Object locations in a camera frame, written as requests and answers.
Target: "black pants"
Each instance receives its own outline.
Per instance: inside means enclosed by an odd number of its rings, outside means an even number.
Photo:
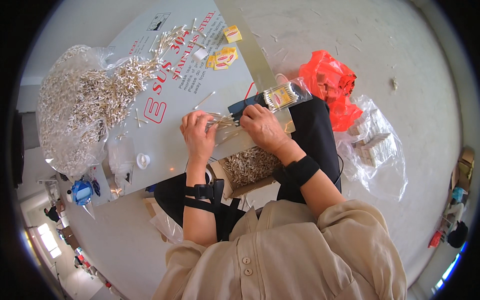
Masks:
[[[332,125],[328,116],[328,105],[321,99],[313,99],[290,108],[296,131],[292,139],[313,158],[320,169],[332,182],[338,179],[340,168],[336,154],[335,140]],[[158,183],[155,187],[155,199],[162,209],[181,227],[183,226],[183,188],[187,176],[185,173]],[[336,187],[341,191],[340,179]],[[298,203],[305,203],[300,190],[295,185],[281,185],[278,190],[277,200],[285,199]],[[245,214],[237,209],[231,210],[222,204],[220,212],[215,214],[217,238],[226,240],[233,226]]]

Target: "concrete floor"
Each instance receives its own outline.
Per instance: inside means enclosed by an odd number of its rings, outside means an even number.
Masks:
[[[44,76],[71,45],[108,45],[153,2],[65,1],[40,37],[25,75]],[[393,125],[407,164],[409,183],[402,201],[376,199],[345,177],[342,186],[348,199],[362,199],[383,213],[408,282],[413,283],[433,254],[427,244],[443,210],[450,172],[461,146],[456,90],[435,34],[407,0],[235,3],[251,30],[261,36],[258,44],[269,53],[274,73],[296,77],[298,67],[308,62],[312,51],[326,49],[356,73],[353,96],[371,97]],[[103,19],[92,24],[84,13],[90,11]],[[67,22],[73,32],[68,36],[61,28]],[[278,42],[270,35],[277,36]],[[58,46],[52,50],[50,45]],[[289,52],[283,63],[283,54],[273,57],[280,48]],[[399,84],[396,93],[390,83],[393,76]],[[248,197],[258,206],[275,199],[277,190],[274,184]],[[71,227],[93,264],[130,299],[150,298],[165,271],[164,254],[169,247],[149,223],[143,196],[136,192],[98,206],[95,220],[81,207],[67,205]]]

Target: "white table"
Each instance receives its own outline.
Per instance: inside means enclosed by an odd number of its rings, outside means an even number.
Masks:
[[[189,41],[195,38],[198,38],[197,43],[206,46],[208,53],[213,54],[228,46],[237,47],[239,56],[228,70],[214,71],[205,67],[207,58],[201,63],[191,58],[199,49],[198,46],[194,46],[183,67],[181,69],[177,67],[177,70],[181,70],[183,79],[161,69],[156,80],[146,82],[147,90],[137,95],[131,115],[124,121],[125,128],[119,126],[113,128],[108,141],[108,144],[116,143],[115,136],[120,131],[128,131],[127,136],[133,139],[135,154],[147,154],[151,159],[150,165],[145,170],[135,165],[129,175],[129,181],[117,176],[116,182],[125,194],[185,171],[188,154],[179,131],[180,120],[193,111],[193,107],[211,92],[216,93],[199,109],[227,115],[228,106],[255,95],[257,85],[261,89],[275,85],[273,74],[241,16],[232,13],[233,10],[228,6],[223,7],[223,11],[228,14],[228,25],[224,21],[225,13],[222,16],[212,0],[202,2],[186,0],[182,1],[181,5],[175,1],[162,1],[137,17],[110,43],[109,47],[114,51],[110,62],[132,55],[152,58],[153,53],[148,51],[156,36],[160,38],[162,32],[170,31],[174,26],[186,24],[186,28],[191,28],[196,17],[195,26],[204,27],[207,37],[202,37],[195,31],[185,36],[185,45],[175,45],[164,56],[165,67],[169,66],[167,62],[175,64],[185,51],[190,51]],[[242,41],[228,44],[223,29],[234,24],[240,29]],[[141,123],[141,127],[138,126],[137,120],[134,119],[136,109],[140,118],[147,120],[148,124]],[[295,130],[288,110],[278,112],[276,116],[287,133]],[[217,133],[217,143],[226,136],[225,131],[228,129]],[[212,157],[221,159],[252,146],[254,143],[248,134],[240,132],[236,138],[216,147]]]

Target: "plastic bag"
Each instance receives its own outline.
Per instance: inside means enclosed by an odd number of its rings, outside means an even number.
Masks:
[[[111,140],[108,145],[108,163],[115,175],[125,176],[135,164],[135,146],[131,137]]]
[[[362,95],[352,103],[362,115],[347,131],[334,132],[343,174],[379,199],[400,201],[408,183],[402,143],[370,98]]]
[[[361,115],[348,99],[355,87],[355,73],[326,50],[312,52],[310,61],[300,66],[299,76],[313,95],[327,102],[333,131],[346,131]]]
[[[38,137],[45,161],[62,174],[81,176],[106,157],[108,125],[105,119],[75,123],[72,109],[81,102],[77,91],[82,74],[88,70],[111,70],[129,59],[107,64],[111,54],[107,48],[73,46],[55,62],[42,81],[36,114]]]
[[[183,242],[182,227],[163,210],[161,213],[157,213],[157,215],[150,220],[150,223],[155,225],[155,227],[167,237],[169,243],[180,244]]]
[[[303,81],[303,77],[297,77],[284,84],[271,87],[265,90],[263,95],[265,104],[271,112],[313,99],[307,85]]]

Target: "black wrist strap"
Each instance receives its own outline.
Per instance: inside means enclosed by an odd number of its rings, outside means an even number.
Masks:
[[[218,212],[218,209],[214,204],[202,200],[185,197],[185,199],[183,199],[183,204],[188,207],[203,209],[214,214]]]
[[[216,214],[220,209],[224,184],[223,179],[214,179],[211,184],[195,184],[194,187],[186,186],[184,189],[185,195],[195,197],[195,199],[185,197],[183,204]],[[203,199],[210,199],[211,203],[202,201]]]
[[[194,187],[186,186],[185,195],[195,197],[195,199],[213,199],[213,186],[209,184],[195,184]]]
[[[300,188],[319,169],[320,166],[318,166],[317,162],[307,155],[299,161],[291,162],[286,167],[276,168],[272,175],[280,184],[295,184]]]

